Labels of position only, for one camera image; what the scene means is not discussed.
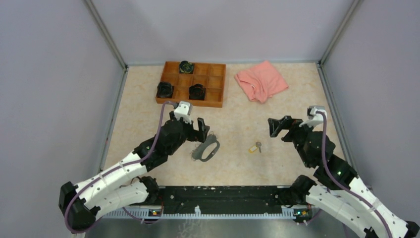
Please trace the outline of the metal key holder plate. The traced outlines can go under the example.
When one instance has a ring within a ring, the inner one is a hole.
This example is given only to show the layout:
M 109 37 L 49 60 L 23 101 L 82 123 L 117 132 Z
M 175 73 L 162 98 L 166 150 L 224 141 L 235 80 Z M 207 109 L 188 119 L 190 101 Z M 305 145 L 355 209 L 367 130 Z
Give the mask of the metal key holder plate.
M 205 150 L 215 144 L 215 147 L 209 152 L 209 154 L 203 157 Z M 191 153 L 191 158 L 194 161 L 208 162 L 219 150 L 220 142 L 217 139 L 217 136 L 214 133 L 211 133 L 207 136 L 206 140 L 199 144 Z

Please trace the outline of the silver key yellow cap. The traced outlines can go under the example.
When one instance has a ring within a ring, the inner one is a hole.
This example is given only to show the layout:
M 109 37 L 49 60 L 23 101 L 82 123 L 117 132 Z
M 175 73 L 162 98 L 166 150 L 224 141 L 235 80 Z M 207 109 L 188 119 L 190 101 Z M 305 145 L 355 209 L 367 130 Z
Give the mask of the silver key yellow cap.
M 256 151 L 258 151 L 259 153 L 261 153 L 261 152 L 262 152 L 261 147 L 262 147 L 262 143 L 261 143 L 261 142 L 259 142 L 259 141 L 257 141 L 257 142 L 256 142 L 253 146 L 251 146 L 251 147 L 248 149 L 248 151 L 249 151 L 249 153 L 254 153 L 254 152 L 256 152 Z

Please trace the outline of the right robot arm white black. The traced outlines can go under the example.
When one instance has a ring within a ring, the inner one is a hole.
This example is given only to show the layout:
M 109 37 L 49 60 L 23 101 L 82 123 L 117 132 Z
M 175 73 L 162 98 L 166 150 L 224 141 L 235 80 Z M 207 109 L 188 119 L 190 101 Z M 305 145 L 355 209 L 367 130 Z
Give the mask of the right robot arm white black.
M 314 131 L 301 119 L 284 116 L 268 120 L 269 135 L 288 133 L 283 142 L 293 143 L 303 164 L 314 168 L 314 181 L 300 175 L 289 188 L 288 204 L 308 203 L 328 213 L 360 238 L 414 238 L 420 227 L 391 212 L 365 185 L 356 170 L 336 156 L 335 144 L 322 131 Z

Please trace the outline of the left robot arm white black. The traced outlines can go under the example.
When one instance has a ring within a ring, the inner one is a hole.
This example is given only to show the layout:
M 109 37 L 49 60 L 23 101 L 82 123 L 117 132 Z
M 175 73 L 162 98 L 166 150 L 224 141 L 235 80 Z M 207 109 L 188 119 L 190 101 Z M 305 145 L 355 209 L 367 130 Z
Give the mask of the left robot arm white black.
M 203 118 L 198 118 L 197 124 L 194 129 L 190 115 L 175 109 L 166 122 L 159 118 L 154 136 L 116 164 L 84 181 L 63 184 L 58 205 L 66 228 L 73 234 L 83 233 L 111 211 L 133 203 L 155 204 L 158 185 L 144 174 L 167 162 L 186 141 L 205 143 L 210 126 Z

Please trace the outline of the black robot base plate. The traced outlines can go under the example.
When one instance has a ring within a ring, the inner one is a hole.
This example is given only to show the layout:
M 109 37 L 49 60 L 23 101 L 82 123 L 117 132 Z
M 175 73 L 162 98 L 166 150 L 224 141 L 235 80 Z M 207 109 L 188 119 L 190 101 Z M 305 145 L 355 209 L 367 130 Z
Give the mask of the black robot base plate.
M 303 198 L 287 186 L 161 186 L 139 206 L 163 208 L 165 215 L 202 214 L 251 215 L 279 214 L 286 208 L 308 209 Z

